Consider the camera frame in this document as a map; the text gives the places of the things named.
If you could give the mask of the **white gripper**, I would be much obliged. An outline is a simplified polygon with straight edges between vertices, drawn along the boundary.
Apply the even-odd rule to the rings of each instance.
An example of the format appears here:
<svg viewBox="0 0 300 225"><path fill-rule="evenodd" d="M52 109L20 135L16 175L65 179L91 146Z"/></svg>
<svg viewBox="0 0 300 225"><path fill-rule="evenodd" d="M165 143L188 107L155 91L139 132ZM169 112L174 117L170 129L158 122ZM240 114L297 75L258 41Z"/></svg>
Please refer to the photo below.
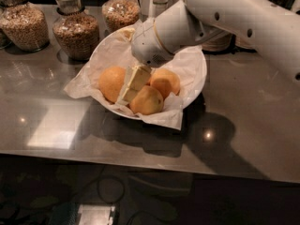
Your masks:
<svg viewBox="0 0 300 225"><path fill-rule="evenodd" d="M122 28L120 34L123 40L132 40L132 54L144 65L127 67L116 103L128 105L148 83L151 68L161 67L173 60L181 49L196 45L200 33L199 21L183 1L178 1L156 18L147 19L136 31L133 27Z"/></svg>

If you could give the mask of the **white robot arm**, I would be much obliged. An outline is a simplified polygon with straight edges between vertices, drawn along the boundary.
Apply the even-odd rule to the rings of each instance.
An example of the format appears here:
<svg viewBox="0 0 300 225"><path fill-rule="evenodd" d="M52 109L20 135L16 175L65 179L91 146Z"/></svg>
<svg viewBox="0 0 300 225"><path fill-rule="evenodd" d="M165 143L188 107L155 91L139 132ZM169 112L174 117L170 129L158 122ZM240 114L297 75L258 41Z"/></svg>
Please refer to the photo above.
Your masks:
<svg viewBox="0 0 300 225"><path fill-rule="evenodd" d="M187 46L228 32L234 34L296 82L300 74L300 16L268 0L180 0L139 24L132 55L159 68Z"/></svg>

